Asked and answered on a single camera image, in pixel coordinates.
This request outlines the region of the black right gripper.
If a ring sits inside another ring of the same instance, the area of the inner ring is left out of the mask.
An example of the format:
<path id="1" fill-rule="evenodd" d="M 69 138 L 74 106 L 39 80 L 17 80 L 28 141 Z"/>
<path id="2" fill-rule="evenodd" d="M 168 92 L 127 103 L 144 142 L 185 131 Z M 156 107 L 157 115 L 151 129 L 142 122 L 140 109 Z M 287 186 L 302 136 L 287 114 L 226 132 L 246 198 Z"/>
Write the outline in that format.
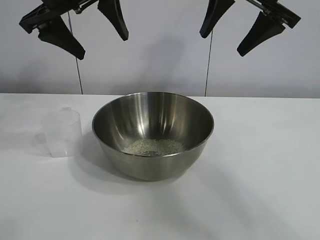
<path id="1" fill-rule="evenodd" d="M 244 57 L 264 41 L 281 34 L 286 29 L 283 24 L 286 24 L 288 27 L 295 27 L 301 20 L 300 16 L 280 4 L 277 0 L 246 1 L 263 12 L 258 14 L 250 31 L 237 47 L 237 52 L 241 57 Z M 199 31 L 202 38 L 209 36 L 220 18 L 234 3 L 234 0 L 209 0 L 207 11 Z"/>

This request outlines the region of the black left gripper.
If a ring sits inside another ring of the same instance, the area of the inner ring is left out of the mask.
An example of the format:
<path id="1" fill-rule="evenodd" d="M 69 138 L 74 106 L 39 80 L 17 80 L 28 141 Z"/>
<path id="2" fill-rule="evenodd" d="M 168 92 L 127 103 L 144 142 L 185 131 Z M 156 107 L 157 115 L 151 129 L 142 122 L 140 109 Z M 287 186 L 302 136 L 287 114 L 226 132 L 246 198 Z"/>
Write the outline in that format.
<path id="1" fill-rule="evenodd" d="M 85 49 L 73 36 L 61 15 L 73 10 L 81 14 L 98 0 L 42 0 L 42 4 L 22 17 L 19 25 L 31 33 L 38 27 L 38 38 L 83 60 Z M 110 21 L 123 41 L 129 39 L 119 0 L 99 0 L 97 9 Z"/>

